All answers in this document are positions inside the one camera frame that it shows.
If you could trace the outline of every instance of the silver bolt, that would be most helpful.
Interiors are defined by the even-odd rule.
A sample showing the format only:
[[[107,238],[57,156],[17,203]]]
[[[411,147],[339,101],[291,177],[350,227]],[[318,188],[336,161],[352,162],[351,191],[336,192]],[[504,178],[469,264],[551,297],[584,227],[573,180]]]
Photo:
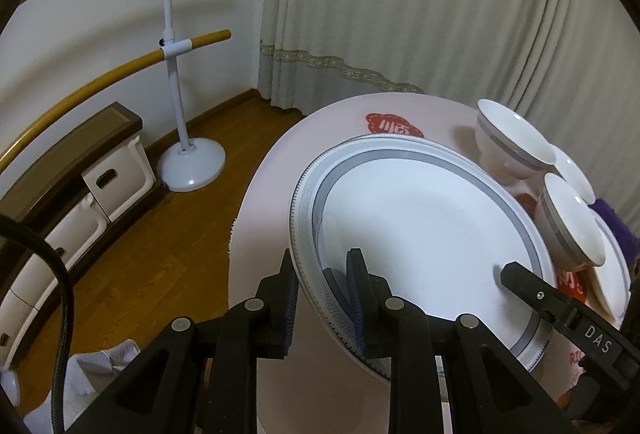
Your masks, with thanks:
[[[187,331],[191,327],[191,321],[187,317],[180,317],[171,322],[171,329],[178,333]]]
[[[264,302],[261,299],[249,299],[244,303],[244,307],[249,311],[260,311],[264,308]]]
[[[460,323],[469,329],[477,328],[480,321],[475,315],[463,315],[460,317]]]
[[[388,309],[398,311],[399,309],[404,308],[404,301],[402,299],[399,299],[398,297],[389,297],[387,300],[385,300],[385,306]]]

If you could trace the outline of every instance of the curtain lace trim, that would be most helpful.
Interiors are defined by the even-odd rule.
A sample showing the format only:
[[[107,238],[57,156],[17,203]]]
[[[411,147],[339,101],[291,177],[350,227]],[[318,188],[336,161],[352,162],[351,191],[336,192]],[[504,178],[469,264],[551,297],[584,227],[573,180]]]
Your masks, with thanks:
[[[316,69],[331,68],[347,80],[366,82],[376,86],[381,91],[424,93],[413,84],[390,81],[382,73],[365,68],[354,68],[346,64],[344,59],[332,55],[316,56],[305,50],[283,50],[276,48],[273,44],[266,44],[262,41],[260,41],[260,53],[280,62],[299,62],[309,68]]]

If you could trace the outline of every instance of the drawer handle hole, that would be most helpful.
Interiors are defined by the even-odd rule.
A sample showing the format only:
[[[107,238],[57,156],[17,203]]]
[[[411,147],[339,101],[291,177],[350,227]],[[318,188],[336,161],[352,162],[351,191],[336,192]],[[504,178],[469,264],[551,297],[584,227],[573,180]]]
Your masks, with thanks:
[[[95,185],[98,186],[98,189],[104,189],[107,184],[118,177],[118,173],[115,169],[109,169],[104,174],[98,176],[98,179],[95,181]]]

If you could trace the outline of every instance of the wooden floor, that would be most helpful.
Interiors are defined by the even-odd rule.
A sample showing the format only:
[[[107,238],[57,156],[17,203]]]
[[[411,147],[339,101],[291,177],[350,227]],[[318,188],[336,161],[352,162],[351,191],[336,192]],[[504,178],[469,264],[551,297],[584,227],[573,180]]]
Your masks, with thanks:
[[[251,98],[197,125],[194,135],[225,148],[225,170],[206,188],[169,193],[76,284],[72,353],[109,348],[126,338],[144,347],[177,316],[202,321],[226,311],[231,226],[261,160],[301,118],[298,111]],[[21,414],[49,392],[59,327],[60,310],[17,367]]]

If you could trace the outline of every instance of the black cable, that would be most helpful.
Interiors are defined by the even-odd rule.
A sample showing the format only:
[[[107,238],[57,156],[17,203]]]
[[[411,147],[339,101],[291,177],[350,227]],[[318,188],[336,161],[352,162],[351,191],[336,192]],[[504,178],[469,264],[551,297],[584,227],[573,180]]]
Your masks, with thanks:
[[[74,329],[74,292],[71,279],[65,264],[56,251],[27,226],[0,214],[0,236],[39,256],[47,263],[58,280],[62,296],[62,324],[60,325],[58,352],[56,353],[51,384],[51,422],[54,434],[63,434],[65,420],[62,399],[65,388],[66,361],[69,358],[71,335]]]

